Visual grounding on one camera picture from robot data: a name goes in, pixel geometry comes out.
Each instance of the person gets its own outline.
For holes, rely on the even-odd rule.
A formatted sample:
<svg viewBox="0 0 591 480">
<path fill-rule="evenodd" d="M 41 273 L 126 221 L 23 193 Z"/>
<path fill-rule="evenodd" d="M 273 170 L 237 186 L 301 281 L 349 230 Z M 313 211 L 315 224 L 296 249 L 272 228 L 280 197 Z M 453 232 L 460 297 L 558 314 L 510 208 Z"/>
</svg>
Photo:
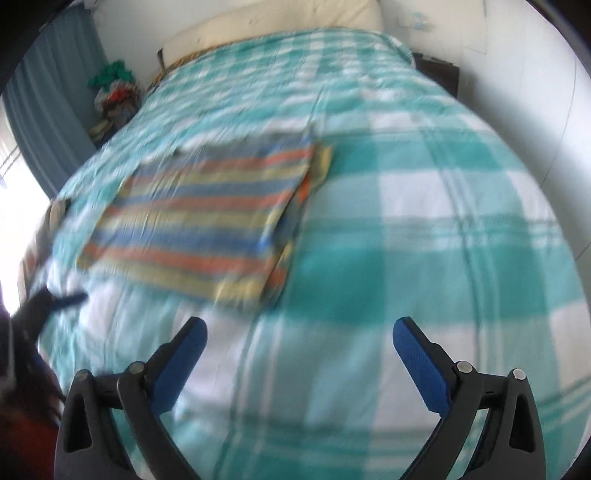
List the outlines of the person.
<svg viewBox="0 0 591 480">
<path fill-rule="evenodd" d="M 42 296 L 55 299 L 49 292 L 43 292 Z M 54 311 L 47 305 L 43 308 L 45 319 Z M 37 352 L 36 338 L 15 321 L 18 315 L 11 318 L 8 314 L 0 286 L 0 322 L 11 322 L 16 379 L 14 387 L 0 395 L 0 478 L 51 480 L 60 410 L 65 398 L 55 375 Z M 27 316 L 34 315 L 29 310 Z M 1 367 L 4 372 L 10 369 L 9 365 Z"/>
</svg>

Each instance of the window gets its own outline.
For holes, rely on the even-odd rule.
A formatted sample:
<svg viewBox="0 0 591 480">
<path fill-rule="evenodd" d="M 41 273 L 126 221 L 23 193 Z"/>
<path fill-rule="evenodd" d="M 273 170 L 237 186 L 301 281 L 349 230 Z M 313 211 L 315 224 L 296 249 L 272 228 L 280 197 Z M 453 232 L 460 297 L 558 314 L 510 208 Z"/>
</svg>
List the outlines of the window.
<svg viewBox="0 0 591 480">
<path fill-rule="evenodd" d="M 49 199 L 27 167 L 0 98 L 0 283 L 10 313 L 19 306 L 18 266 Z"/>
</svg>

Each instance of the teal plaid bedsheet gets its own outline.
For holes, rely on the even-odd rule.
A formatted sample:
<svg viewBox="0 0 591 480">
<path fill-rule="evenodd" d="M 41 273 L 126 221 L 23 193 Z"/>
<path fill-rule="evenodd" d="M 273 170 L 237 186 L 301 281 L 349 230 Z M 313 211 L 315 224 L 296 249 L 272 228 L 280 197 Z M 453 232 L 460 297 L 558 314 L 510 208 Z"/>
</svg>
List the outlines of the teal plaid bedsheet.
<svg viewBox="0 0 591 480">
<path fill-rule="evenodd" d="M 202 478 L 396 479 L 437 423 L 392 347 L 392 325 L 412 316 L 455 360 L 526 371 L 548 478 L 559 478 L 591 410 L 591 327 L 573 257 L 522 163 L 410 57 L 387 35 L 329 29 L 243 41 L 174 71 L 61 193 L 75 201 L 40 283 L 90 293 L 41 338 L 62 386 L 80 368 L 146 360 L 199 315 L 208 346 L 163 422 Z M 240 316 L 76 271 L 140 162 L 307 127 L 335 154 L 274 310 Z"/>
</svg>

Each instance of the blue curtain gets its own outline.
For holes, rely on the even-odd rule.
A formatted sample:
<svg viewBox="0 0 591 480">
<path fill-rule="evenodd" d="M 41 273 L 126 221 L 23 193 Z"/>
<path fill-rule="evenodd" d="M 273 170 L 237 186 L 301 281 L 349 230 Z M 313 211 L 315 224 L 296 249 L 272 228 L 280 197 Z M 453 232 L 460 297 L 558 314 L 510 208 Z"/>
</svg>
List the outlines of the blue curtain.
<svg viewBox="0 0 591 480">
<path fill-rule="evenodd" d="M 41 32 L 2 94 L 22 156 L 49 198 L 96 151 L 87 130 L 100 118 L 86 83 L 105 65 L 90 12 L 71 7 Z"/>
</svg>

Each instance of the blue gripper pad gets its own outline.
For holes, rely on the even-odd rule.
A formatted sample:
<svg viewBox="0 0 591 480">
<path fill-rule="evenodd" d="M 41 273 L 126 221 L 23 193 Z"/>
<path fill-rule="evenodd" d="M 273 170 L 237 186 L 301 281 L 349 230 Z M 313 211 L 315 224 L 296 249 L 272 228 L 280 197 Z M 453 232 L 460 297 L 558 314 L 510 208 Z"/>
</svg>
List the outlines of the blue gripper pad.
<svg viewBox="0 0 591 480">
<path fill-rule="evenodd" d="M 438 368 L 436 360 L 427 352 L 432 346 L 439 346 L 429 342 L 409 317 L 396 321 L 392 340 L 427 408 L 439 413 L 441 418 L 445 417 L 452 406 L 450 385 Z"/>
<path fill-rule="evenodd" d="M 151 407 L 156 416 L 162 415 L 173 408 L 207 344 L 207 326 L 205 322 L 198 317 L 191 317 L 189 322 L 191 321 L 194 321 L 193 327 L 177 346 L 152 384 Z"/>
</svg>

